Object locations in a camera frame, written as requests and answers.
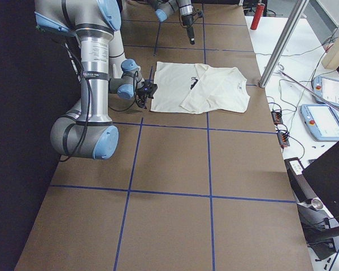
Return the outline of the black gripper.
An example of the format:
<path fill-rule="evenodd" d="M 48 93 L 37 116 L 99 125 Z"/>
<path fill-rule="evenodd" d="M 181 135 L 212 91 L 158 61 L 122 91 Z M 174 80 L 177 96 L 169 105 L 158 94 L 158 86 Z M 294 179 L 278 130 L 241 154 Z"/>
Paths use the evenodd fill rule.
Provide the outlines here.
<path fill-rule="evenodd" d="M 158 85 L 150 81 L 144 81 L 143 86 L 137 89 L 137 96 L 139 97 L 138 106 L 139 108 L 147 109 L 146 100 L 147 98 L 153 99 L 154 93 L 158 89 Z"/>
<path fill-rule="evenodd" d="M 182 24 L 186 28 L 188 36 L 194 36 L 194 30 L 193 30 L 193 27 L 192 27 L 193 21 L 194 21 L 194 19 L 193 19 L 192 14 L 187 14 L 187 15 L 182 16 Z M 191 45 L 194 45 L 195 44 L 195 38 L 194 37 L 189 38 L 189 42 L 190 42 Z"/>

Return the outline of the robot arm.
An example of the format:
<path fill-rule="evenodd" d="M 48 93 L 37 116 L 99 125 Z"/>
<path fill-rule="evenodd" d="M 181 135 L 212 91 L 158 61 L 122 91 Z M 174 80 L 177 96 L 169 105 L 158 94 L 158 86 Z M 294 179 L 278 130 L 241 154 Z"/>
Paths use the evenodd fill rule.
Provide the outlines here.
<path fill-rule="evenodd" d="M 195 44 L 195 35 L 193 30 L 195 13 L 190 0 L 148 0 L 146 2 L 155 10 L 157 19 L 161 23 L 166 21 L 172 14 L 178 11 L 180 15 L 180 24 L 186 29 L 190 44 Z"/>
<path fill-rule="evenodd" d="M 75 37 L 80 55 L 81 98 L 54 123 L 50 140 L 66 158 L 108 159 L 119 131 L 108 114 L 108 96 L 131 99 L 140 108 L 153 98 L 157 85 L 144 79 L 140 66 L 126 59 L 121 16 L 116 1 L 36 1 L 37 26 Z"/>

